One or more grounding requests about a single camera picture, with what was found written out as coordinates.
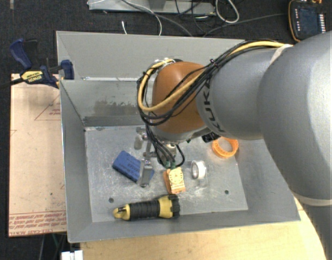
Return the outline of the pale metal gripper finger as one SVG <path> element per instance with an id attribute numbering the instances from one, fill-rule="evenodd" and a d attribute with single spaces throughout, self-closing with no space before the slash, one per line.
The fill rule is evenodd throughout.
<path id="1" fill-rule="evenodd" d="M 145 127 L 137 127 L 136 128 L 136 136 L 134 140 L 134 149 L 140 150 L 142 149 L 144 141 L 148 139 L 146 128 Z"/>
<path id="2" fill-rule="evenodd" d="M 146 187 L 149 185 L 149 182 L 153 175 L 153 167 L 151 162 L 147 159 L 142 159 L 140 166 L 140 181 L 139 185 L 141 187 Z"/>

